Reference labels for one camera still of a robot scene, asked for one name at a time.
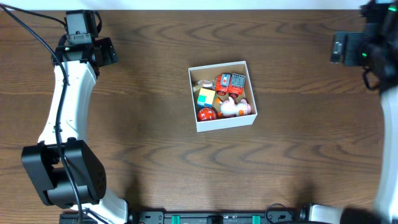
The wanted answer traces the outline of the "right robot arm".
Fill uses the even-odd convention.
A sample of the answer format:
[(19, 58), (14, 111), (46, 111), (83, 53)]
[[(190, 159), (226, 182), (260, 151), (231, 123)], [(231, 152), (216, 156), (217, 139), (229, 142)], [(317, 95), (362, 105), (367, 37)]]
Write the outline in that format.
[(369, 1), (360, 8), (362, 32), (337, 32), (331, 62), (363, 67), (364, 84), (377, 90), (384, 118), (382, 169), (373, 212), (312, 204), (292, 223), (397, 223), (397, 1)]

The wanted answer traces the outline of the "pink white toy duck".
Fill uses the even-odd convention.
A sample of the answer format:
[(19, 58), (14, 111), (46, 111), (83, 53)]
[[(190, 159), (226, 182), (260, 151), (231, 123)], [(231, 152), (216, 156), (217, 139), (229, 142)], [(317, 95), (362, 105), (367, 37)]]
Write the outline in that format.
[(217, 112), (220, 118), (230, 118), (233, 116), (246, 116), (252, 112), (251, 105), (246, 99), (242, 99), (239, 103), (236, 103), (232, 97), (227, 100), (216, 99), (216, 102), (220, 105), (220, 111)]

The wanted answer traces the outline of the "multicoloured puzzle cube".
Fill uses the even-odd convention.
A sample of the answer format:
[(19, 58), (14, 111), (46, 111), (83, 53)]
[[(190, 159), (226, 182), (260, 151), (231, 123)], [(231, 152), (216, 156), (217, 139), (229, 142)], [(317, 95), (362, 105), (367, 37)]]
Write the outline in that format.
[(212, 108), (216, 92), (214, 90), (201, 88), (197, 98), (199, 108)]

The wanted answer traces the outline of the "white cardboard box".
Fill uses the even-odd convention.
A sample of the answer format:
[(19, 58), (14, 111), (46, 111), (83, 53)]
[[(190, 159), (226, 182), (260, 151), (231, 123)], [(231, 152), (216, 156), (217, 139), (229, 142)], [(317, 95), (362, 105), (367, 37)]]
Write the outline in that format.
[[(233, 98), (236, 103), (239, 103), (242, 99), (246, 99), (247, 102), (251, 105), (252, 112), (250, 115), (246, 116), (233, 116), (230, 118), (220, 118), (217, 115), (216, 120), (211, 121), (201, 121), (198, 122), (197, 114), (201, 108), (197, 106), (197, 98), (199, 94), (199, 90), (197, 92), (192, 91), (192, 87), (196, 84), (199, 80), (211, 80), (214, 83), (214, 91), (215, 91), (215, 78), (222, 73), (237, 73), (240, 75), (244, 75), (246, 77), (246, 82), (244, 85), (243, 94), (237, 98)], [(256, 116), (257, 116), (257, 109), (256, 103), (253, 97), (251, 81), (249, 77), (247, 63), (245, 61), (239, 62), (230, 62), (230, 63), (219, 63), (215, 65), (205, 65), (200, 67), (191, 67), (188, 69), (189, 80), (191, 84), (191, 93), (192, 93), (192, 100), (193, 100), (193, 109), (195, 112), (195, 122), (196, 122), (196, 129), (198, 132), (204, 131), (212, 131), (217, 129), (225, 129), (225, 128), (234, 128), (238, 126), (247, 126), (251, 125)], [(215, 113), (220, 111), (220, 105), (216, 102), (216, 99), (220, 98), (221, 100), (227, 100), (229, 98), (228, 95), (219, 96), (217, 93), (215, 95), (215, 99), (213, 102), (213, 109)]]

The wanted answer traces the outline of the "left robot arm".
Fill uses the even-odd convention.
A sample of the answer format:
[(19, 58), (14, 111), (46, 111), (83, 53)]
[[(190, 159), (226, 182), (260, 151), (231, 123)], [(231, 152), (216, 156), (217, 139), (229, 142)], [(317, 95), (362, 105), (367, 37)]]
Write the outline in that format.
[(46, 206), (77, 213), (64, 223), (127, 223), (127, 202), (107, 188), (106, 172), (87, 145), (91, 92), (100, 67), (118, 62), (110, 38), (99, 39), (97, 11), (68, 11), (66, 33), (52, 52), (55, 88), (49, 116), (37, 144), (21, 161)]

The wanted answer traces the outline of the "white rattle drum toy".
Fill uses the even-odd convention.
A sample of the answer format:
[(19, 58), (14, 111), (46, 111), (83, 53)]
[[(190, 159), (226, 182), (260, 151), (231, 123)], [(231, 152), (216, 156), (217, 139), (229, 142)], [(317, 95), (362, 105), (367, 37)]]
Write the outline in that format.
[(199, 80), (196, 84), (193, 85), (192, 91), (197, 92), (202, 88), (214, 90), (214, 83), (211, 80)]

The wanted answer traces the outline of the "red lettered ball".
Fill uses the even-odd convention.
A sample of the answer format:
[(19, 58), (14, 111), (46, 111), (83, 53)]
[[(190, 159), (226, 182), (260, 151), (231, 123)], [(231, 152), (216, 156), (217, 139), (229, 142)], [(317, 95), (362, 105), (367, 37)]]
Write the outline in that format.
[(198, 122), (216, 120), (217, 114), (211, 108), (202, 108), (197, 114)]

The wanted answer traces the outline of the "red toy fire truck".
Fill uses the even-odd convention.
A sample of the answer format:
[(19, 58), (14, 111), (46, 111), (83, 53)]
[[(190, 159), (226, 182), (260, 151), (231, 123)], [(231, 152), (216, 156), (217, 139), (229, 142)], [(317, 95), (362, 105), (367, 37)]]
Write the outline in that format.
[(219, 96), (237, 98), (243, 94), (246, 77), (237, 73), (222, 73), (215, 78), (215, 91)]

